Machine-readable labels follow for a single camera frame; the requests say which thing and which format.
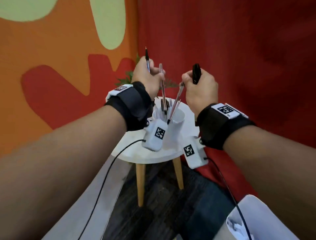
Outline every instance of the pen holder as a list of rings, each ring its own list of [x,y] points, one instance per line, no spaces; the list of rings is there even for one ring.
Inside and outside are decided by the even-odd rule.
[[[162,113],[153,112],[153,118],[162,119]],[[171,149],[177,147],[177,142],[181,135],[181,129],[184,123],[185,114],[181,109],[177,109],[172,117],[172,121],[168,125],[162,142],[163,149]]]

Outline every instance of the wooden table leg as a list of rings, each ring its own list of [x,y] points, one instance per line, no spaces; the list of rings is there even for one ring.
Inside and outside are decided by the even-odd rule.
[[[146,164],[136,163],[138,206],[144,204]]]
[[[173,162],[174,170],[176,172],[179,188],[182,190],[184,186],[183,186],[182,166],[181,166],[180,157],[173,159],[172,162]]]

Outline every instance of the skin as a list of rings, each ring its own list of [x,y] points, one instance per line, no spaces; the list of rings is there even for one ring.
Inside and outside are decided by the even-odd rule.
[[[133,81],[152,99],[164,74],[142,57]],[[111,106],[0,159],[0,239],[41,239],[81,196],[126,132]]]
[[[202,70],[197,85],[192,83],[192,71],[182,80],[186,101],[196,116],[218,103],[218,84],[211,74]],[[314,239],[316,149],[255,126],[233,132],[223,148],[279,219],[300,239]]]

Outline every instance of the light green painted shape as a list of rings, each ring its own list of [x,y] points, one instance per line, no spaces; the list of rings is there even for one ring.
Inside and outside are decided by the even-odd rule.
[[[90,0],[90,5],[102,45],[110,50],[117,48],[125,34],[124,0]]]
[[[0,18],[26,22],[45,17],[57,0],[0,0]]]

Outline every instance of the painted mural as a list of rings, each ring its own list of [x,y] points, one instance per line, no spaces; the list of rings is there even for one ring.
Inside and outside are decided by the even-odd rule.
[[[0,2],[0,155],[78,119],[137,55],[137,0]]]

